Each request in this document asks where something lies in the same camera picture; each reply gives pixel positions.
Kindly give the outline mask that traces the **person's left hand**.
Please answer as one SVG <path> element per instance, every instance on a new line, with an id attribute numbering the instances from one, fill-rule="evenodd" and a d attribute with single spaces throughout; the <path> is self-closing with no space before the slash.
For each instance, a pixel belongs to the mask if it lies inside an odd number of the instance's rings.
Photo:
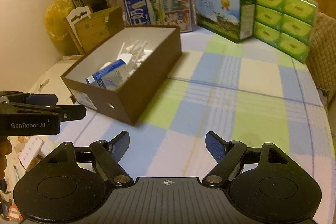
<path id="1" fill-rule="evenodd" d="M 6 156 L 12 153 L 12 145 L 11 142 L 6 139 L 0 144 L 0 180 L 5 177 L 5 169 L 7 167 L 7 159 Z"/>

